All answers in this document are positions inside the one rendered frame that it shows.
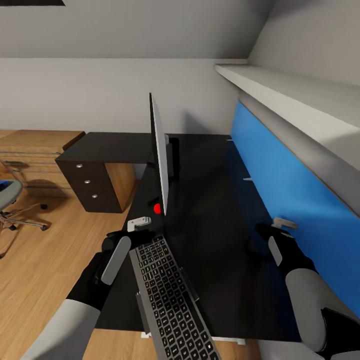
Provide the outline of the swivel chair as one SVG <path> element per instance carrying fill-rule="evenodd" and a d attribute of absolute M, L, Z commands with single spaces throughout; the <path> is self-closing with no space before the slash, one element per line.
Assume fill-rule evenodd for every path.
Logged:
<path fill-rule="evenodd" d="M 21 214 L 22 212 L 25 212 L 27 210 L 30 210 L 30 209 L 36 207 L 38 205 L 41 206 L 42 210 L 45 210 L 47 207 L 46 204 L 37 203 L 37 204 L 31 205 L 29 207 L 26 207 L 24 209 L 15 211 L 13 213 L 3 212 L 4 209 L 6 209 L 7 207 L 11 206 L 12 204 L 14 204 L 16 202 L 16 199 L 19 197 L 19 195 L 23 191 L 23 184 L 22 184 L 22 182 L 20 182 L 16 179 L 0 179 L 0 181 L 7 182 L 7 185 L 0 189 L 0 234 L 1 234 L 3 226 L 7 227 L 11 231 L 16 230 L 16 227 L 12 223 L 26 224 L 26 225 L 31 225 L 31 226 L 39 226 L 42 231 L 47 229 L 46 225 L 10 219 L 12 217 L 15 217 L 15 216 Z"/>

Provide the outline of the monitor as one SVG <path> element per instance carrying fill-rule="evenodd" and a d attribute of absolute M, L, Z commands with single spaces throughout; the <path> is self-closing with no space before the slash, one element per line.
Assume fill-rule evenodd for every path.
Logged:
<path fill-rule="evenodd" d="M 158 197 L 148 202 L 151 205 L 159 199 L 159 203 L 154 206 L 154 212 L 165 216 L 167 212 L 169 180 L 179 180 L 180 166 L 180 140 L 176 137 L 169 138 L 164 134 L 162 120 L 158 105 L 152 94 L 149 92 L 150 119 L 151 119 L 151 141 L 154 163 L 147 162 L 148 165 L 155 166 Z M 173 176 L 168 176 L 166 145 L 172 143 L 172 163 Z"/>

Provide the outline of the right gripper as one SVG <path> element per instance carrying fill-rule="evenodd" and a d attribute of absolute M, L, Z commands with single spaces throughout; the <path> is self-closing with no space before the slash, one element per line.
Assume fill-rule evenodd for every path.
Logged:
<path fill-rule="evenodd" d="M 268 224 L 265 224 L 265 223 L 257 223 L 256 226 L 255 226 L 255 229 L 258 231 L 258 234 L 263 236 L 263 237 L 267 237 L 268 239 L 270 239 L 271 236 L 275 236 L 275 235 L 270 235 L 270 233 L 272 231 L 282 231 L 282 232 L 285 232 L 288 234 L 288 232 L 286 230 L 283 230 L 283 229 L 279 229 L 277 227 L 274 227 L 274 226 L 271 226 L 271 225 L 268 225 Z"/>

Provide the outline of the keyboard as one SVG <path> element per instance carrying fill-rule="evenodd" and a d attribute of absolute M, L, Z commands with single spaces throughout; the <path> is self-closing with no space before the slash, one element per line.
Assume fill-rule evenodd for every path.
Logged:
<path fill-rule="evenodd" d="M 163 234 L 129 254 L 158 360 L 222 360 Z"/>

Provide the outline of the notebook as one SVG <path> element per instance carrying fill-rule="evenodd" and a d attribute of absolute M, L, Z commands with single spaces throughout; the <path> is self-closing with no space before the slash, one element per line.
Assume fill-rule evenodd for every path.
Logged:
<path fill-rule="evenodd" d="M 197 301 L 199 299 L 199 296 L 192 284 L 192 282 L 190 281 L 184 267 L 179 268 L 179 270 L 181 271 L 181 274 L 185 280 L 185 283 L 187 284 L 190 293 L 193 297 L 194 302 Z M 146 318 L 146 314 L 145 314 L 145 310 L 144 310 L 144 306 L 142 303 L 142 298 L 140 295 L 140 291 L 137 292 L 137 294 L 135 294 L 136 299 L 137 299 L 137 303 L 138 303 L 138 307 L 139 307 L 139 311 L 140 311 L 140 315 L 141 315 L 141 319 L 142 319 L 142 323 L 143 323 L 143 327 L 144 327 L 144 331 L 145 331 L 145 335 L 148 335 L 149 333 L 151 333 L 150 329 L 149 329 L 149 325 L 148 325 L 148 320 Z"/>

